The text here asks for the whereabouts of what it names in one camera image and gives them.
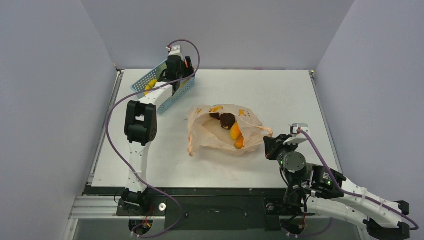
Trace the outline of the orange translucent plastic bag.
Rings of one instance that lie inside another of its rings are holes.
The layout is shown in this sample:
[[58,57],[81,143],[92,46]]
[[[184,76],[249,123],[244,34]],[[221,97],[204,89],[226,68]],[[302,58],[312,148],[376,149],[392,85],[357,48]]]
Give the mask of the orange translucent plastic bag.
[[[230,130],[221,127],[219,120],[209,114],[233,114],[244,137],[244,147],[237,149],[230,137]],[[273,136],[273,130],[264,126],[249,108],[234,104],[198,105],[187,113],[188,153],[191,157],[201,147],[216,149],[228,154],[242,155],[254,152],[263,144],[265,136]]]

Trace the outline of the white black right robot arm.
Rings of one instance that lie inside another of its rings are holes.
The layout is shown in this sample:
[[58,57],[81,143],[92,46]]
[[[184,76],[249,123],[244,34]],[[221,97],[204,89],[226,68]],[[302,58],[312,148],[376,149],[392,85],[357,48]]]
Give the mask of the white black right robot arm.
[[282,198],[264,201],[269,216],[288,216],[281,226],[299,235],[305,224],[297,217],[324,215],[348,222],[378,240],[407,240],[411,227],[405,222],[410,205],[403,200],[389,201],[353,183],[330,168],[305,132],[265,136],[267,160],[276,161],[287,188]]

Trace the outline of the orange fake mango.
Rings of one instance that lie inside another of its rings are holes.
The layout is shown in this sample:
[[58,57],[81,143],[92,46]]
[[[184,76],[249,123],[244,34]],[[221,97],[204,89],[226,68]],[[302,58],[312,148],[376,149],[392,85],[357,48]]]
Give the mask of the orange fake mango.
[[230,138],[234,141],[237,141],[242,136],[239,124],[237,122],[235,122],[233,126],[230,128],[229,134],[230,134]]

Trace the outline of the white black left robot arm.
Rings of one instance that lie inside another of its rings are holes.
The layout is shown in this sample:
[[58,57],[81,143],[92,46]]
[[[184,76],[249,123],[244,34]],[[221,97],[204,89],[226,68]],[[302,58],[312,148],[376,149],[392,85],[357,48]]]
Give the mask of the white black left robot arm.
[[119,206],[143,215],[151,209],[148,200],[147,163],[151,143],[158,133],[158,114],[164,113],[194,86],[195,68],[189,56],[169,55],[137,81],[132,89],[138,100],[127,103],[124,134],[129,142],[130,168]]

